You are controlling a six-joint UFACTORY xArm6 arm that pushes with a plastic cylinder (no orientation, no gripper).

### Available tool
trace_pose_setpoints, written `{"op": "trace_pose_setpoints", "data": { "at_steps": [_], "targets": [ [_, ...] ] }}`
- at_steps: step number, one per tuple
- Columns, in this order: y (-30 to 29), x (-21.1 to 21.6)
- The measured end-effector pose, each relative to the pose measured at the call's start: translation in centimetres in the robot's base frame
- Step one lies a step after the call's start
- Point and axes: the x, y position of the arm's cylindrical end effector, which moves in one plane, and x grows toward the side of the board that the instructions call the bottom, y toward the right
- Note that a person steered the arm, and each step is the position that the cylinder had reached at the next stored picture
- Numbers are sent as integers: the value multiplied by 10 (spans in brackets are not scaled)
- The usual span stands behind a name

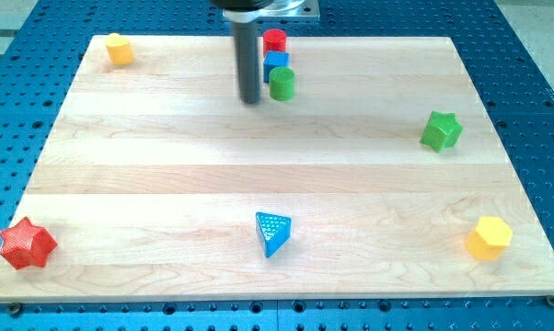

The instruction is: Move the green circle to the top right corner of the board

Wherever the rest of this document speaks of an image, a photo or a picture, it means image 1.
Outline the black robot arm end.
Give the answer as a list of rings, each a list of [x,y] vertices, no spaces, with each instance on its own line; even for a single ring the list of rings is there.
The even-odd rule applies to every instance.
[[[210,0],[210,2],[224,10],[250,12],[270,6],[273,0]]]

